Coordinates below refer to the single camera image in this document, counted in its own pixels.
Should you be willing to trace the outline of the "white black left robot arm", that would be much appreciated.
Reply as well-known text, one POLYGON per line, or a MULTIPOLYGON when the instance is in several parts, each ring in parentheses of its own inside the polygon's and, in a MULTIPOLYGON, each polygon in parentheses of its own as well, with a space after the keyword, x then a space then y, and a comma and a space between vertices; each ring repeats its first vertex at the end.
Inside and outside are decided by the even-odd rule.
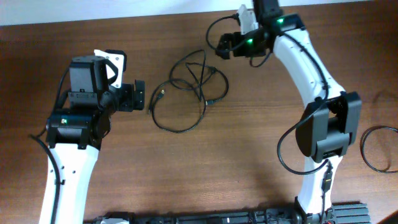
POLYGON ((123 83, 127 56, 122 50, 95 50, 72 58, 70 89, 57 93, 39 142, 48 157, 40 223, 83 223, 86 196, 102 140, 117 112, 143 110, 145 83, 123 83))

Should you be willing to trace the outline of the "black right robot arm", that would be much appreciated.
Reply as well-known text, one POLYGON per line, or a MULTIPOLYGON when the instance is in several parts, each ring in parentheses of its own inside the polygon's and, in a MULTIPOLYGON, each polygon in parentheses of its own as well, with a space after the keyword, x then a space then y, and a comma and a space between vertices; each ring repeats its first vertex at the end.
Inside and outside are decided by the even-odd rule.
POLYGON ((304 169, 292 221, 326 223, 333 217, 331 189, 337 168, 356 139, 361 99, 330 75, 300 16, 285 14, 277 1, 254 1, 252 9, 240 6, 232 18, 240 30, 222 35, 216 54, 225 60, 274 55, 298 89, 304 112, 290 132, 304 156, 304 169))

